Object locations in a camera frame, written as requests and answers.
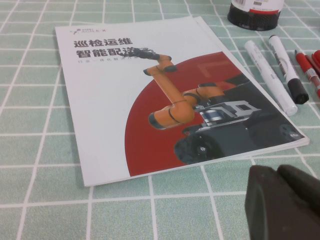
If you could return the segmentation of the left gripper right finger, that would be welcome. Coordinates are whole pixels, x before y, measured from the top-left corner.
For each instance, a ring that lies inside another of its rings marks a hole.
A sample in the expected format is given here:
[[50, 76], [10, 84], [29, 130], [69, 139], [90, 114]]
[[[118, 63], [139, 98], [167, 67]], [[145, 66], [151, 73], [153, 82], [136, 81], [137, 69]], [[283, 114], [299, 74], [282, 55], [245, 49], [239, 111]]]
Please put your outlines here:
[[320, 180], [292, 165], [283, 164], [277, 172], [305, 201], [320, 200]]

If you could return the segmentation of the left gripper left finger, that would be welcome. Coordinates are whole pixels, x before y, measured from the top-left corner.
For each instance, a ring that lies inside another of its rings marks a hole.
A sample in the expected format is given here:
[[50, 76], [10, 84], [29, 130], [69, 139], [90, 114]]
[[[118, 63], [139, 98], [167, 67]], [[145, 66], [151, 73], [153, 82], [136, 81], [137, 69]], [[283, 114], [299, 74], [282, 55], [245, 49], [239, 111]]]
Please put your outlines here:
[[318, 240], [320, 200], [304, 200], [271, 167], [249, 170], [245, 214], [252, 240]]

